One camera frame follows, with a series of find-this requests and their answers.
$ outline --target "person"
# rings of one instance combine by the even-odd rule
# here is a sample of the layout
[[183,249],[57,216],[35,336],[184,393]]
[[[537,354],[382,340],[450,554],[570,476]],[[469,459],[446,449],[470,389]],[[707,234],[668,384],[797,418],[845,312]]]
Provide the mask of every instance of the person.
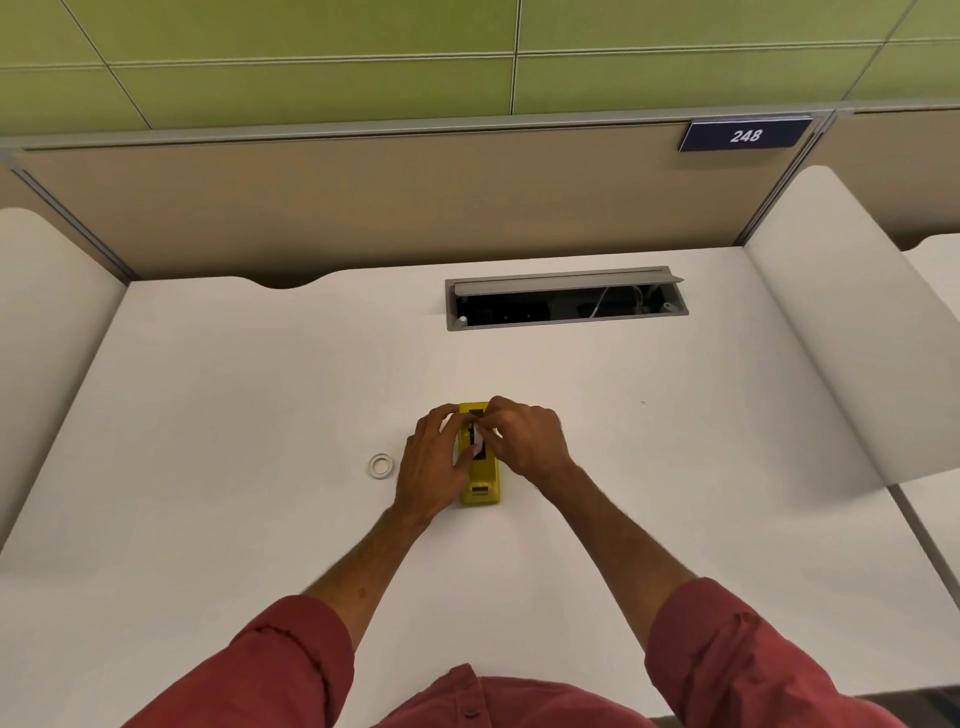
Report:
[[[474,421],[455,404],[417,422],[393,505],[302,595],[285,596],[126,728],[330,728],[353,677],[353,653],[414,541],[469,481],[453,464],[471,423],[514,473],[560,511],[645,650],[650,678],[687,728],[898,726],[840,694],[810,657],[715,581],[697,578],[621,513],[567,451],[557,415],[494,397]],[[455,667],[379,728],[644,728],[634,711],[569,685],[477,677]]]

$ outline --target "white tape roll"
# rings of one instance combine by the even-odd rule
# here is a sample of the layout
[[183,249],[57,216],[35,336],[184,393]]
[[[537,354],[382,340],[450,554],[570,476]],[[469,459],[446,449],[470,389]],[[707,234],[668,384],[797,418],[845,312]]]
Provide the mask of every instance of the white tape roll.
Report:
[[367,464],[367,473],[370,474],[370,477],[376,478],[377,480],[384,480],[390,477],[393,471],[394,458],[386,452],[378,452]]

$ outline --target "desk surface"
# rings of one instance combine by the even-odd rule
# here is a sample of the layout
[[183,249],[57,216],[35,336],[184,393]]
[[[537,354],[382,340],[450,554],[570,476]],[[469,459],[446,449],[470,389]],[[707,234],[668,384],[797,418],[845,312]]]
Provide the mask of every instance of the desk surface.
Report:
[[[443,281],[669,265],[685,317],[449,332]],[[115,725],[304,588],[392,499],[417,417],[553,406],[680,559],[840,690],[960,682],[960,612],[741,249],[345,271],[294,290],[135,283],[0,552],[0,723]],[[441,514],[357,655],[362,728],[448,668],[667,711],[564,521],[504,469]]]
[[[906,256],[960,318],[960,234],[928,237]],[[960,470],[903,483],[903,492],[950,570],[960,576]]]

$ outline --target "shirt sleeve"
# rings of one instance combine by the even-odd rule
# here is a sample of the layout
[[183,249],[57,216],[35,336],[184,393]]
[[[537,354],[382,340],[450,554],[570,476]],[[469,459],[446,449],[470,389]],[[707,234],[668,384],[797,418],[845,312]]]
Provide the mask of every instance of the shirt sleeve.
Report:
[[687,728],[902,727],[829,675],[711,579],[684,584],[650,631],[647,672]]
[[330,728],[353,682],[353,646],[319,599],[285,596],[124,728]]

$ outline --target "left hand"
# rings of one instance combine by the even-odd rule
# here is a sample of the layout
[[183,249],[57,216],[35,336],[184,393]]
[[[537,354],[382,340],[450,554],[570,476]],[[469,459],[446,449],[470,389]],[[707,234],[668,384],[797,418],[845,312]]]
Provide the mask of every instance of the left hand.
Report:
[[[456,404],[434,407],[417,422],[417,430],[407,438],[400,472],[396,477],[394,509],[400,515],[417,520],[426,527],[433,517],[460,495],[470,481],[472,449],[460,453],[453,465],[453,444],[473,415],[459,412]],[[452,415],[446,426],[441,425]]]

